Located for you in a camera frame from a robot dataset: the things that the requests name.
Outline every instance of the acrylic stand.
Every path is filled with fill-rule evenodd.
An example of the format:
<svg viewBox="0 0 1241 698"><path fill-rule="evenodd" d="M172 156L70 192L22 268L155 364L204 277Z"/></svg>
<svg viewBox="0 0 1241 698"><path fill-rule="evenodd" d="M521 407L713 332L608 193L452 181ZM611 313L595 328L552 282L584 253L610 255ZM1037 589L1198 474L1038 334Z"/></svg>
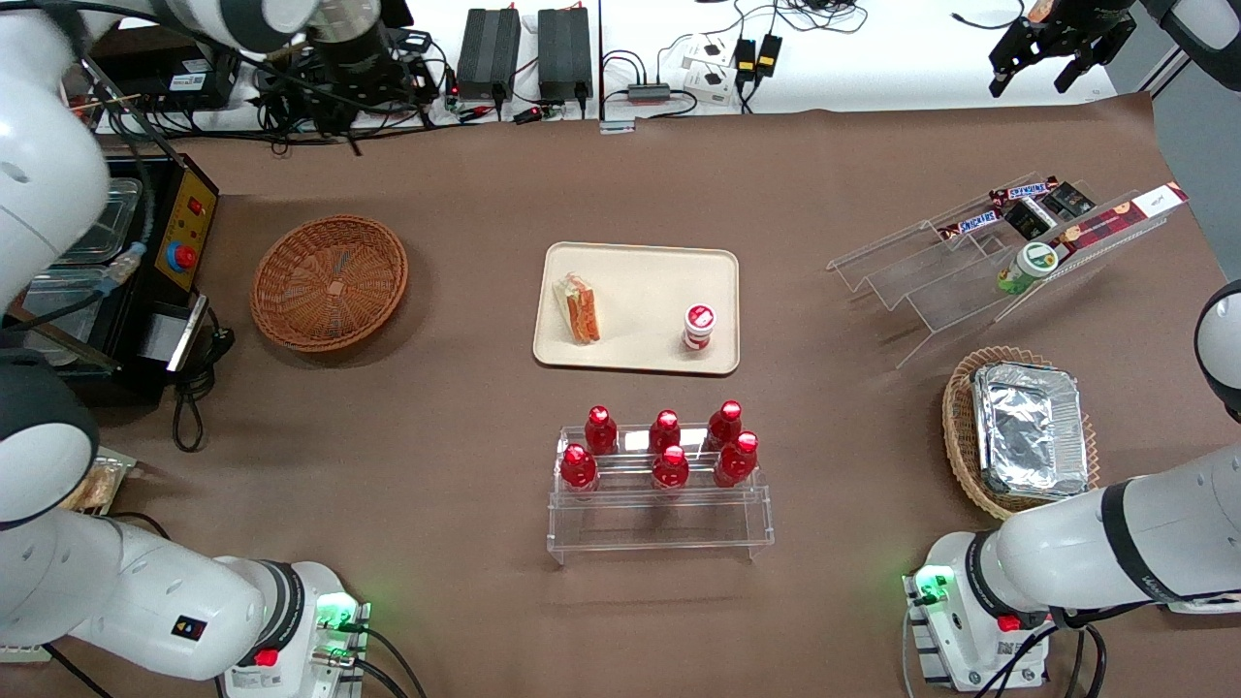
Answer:
<svg viewBox="0 0 1241 698"><path fill-rule="evenodd" d="M647 453L649 425L618 428L618 450L597 456L599 488L563 488L560 460L570 443L586 443L581 426L561 430L547 504L547 551L561 565L566 553L746 548L753 559L776 542L771 493L762 467L732 488L716 487L719 452L704 451L706 425L681 425L681 446L690 462L685 488L652 489L654 456Z"/></svg>
<svg viewBox="0 0 1241 698"><path fill-rule="evenodd" d="M1004 188L1044 180L1042 175L1031 173L1004 185ZM1076 181L1073 186L1091 200L1098 201L1085 183ZM1065 229L1102 210L1124 204L1139 194L1133 190L1104 202L1102 206L1096 206L1083 216L1057 225L1036 237L1035 241L1050 243ZM1025 293L1011 296L1001 291L995 282L997 274L1008 267L1016 251L1026 243L1026 240L1013 226L1001 220L949 240L942 240L937 232L941 227L982 214L988 207L990 207L990 199L979 196L934 219L912 225L844 257L833 260L828 265L828 271L839 273L850 291L874 292L889 310L895 310L902 303L908 303L913 308L927 334L917 347L901 359L896 365L897 369L912 359L933 338L970 318L989 310L995 312L997 315L990 320L993 324L1004 319L1019 306L1028 303L1036 294L1045 296L1045 293L1040 294L1040 291L1049 284L1056 284L1054 288L1064 287L1065 283L1060 279L1066 276L1072 274L1085 281L1102 267L1098 262L1101 257L1159 227L1175 210L1174 207L1164 211L1076 252L1069 257L1062 267L1035 282Z"/></svg>

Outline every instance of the round wicker basket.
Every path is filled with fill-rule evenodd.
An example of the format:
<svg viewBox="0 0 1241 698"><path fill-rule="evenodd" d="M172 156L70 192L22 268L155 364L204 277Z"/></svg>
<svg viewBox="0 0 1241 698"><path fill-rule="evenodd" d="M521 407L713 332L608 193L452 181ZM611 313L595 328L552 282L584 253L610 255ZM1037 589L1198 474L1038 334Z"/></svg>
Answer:
<svg viewBox="0 0 1241 698"><path fill-rule="evenodd" d="M974 427L974 392L970 376L975 370L997 361L1016 361L1039 366L1051 366L1042 356L1014 347L988 347L965 356L952 371L943 391L943 441L948 448L948 462L965 494L988 514L1004 520L1018 512L1033 509L1047 502L1029 497L997 494L983 484L978 467L978 430ZM1090 468L1090 488L1098 487L1098 451L1095 448L1095 428L1090 417L1082 415L1082 435L1086 438L1086 461Z"/></svg>
<svg viewBox="0 0 1241 698"><path fill-rule="evenodd" d="M408 276L405 247L391 230L370 219L330 216L299 226L267 251L249 309L272 342L331 351L379 329Z"/></svg>

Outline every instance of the packaged bread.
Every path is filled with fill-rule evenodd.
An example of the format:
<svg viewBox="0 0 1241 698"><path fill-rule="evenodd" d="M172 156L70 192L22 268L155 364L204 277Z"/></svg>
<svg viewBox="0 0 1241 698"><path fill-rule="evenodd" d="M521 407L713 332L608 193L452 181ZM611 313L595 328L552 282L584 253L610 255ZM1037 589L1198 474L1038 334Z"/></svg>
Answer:
<svg viewBox="0 0 1241 698"><path fill-rule="evenodd" d="M556 306L573 334L573 342L589 344L599 340L599 320L594 314L594 289L573 272L553 284Z"/></svg>

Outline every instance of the small jar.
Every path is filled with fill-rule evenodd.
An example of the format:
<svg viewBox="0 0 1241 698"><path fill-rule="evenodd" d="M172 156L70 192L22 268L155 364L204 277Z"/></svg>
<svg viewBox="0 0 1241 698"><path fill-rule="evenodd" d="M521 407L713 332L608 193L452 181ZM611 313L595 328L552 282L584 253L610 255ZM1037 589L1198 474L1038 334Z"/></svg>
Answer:
<svg viewBox="0 0 1241 698"><path fill-rule="evenodd" d="M1004 293L1020 296L1030 284L1056 271L1060 260L1056 251L1042 242L1030 242L1018 251L1009 266L995 277L995 283Z"/></svg>
<svg viewBox="0 0 1241 698"><path fill-rule="evenodd" d="M699 303L685 310L685 333L681 339L691 350L706 349L711 343L712 329L715 329L715 309L711 306Z"/></svg>

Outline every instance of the power supply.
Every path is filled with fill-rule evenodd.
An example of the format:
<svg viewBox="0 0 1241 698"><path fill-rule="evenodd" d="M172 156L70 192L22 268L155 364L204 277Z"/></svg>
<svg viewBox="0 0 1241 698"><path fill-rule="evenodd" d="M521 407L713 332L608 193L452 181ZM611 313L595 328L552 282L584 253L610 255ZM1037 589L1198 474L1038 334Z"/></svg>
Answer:
<svg viewBox="0 0 1241 698"><path fill-rule="evenodd" d="M465 17L457 87L465 101L504 102L513 97L521 19L514 9L470 10Z"/></svg>

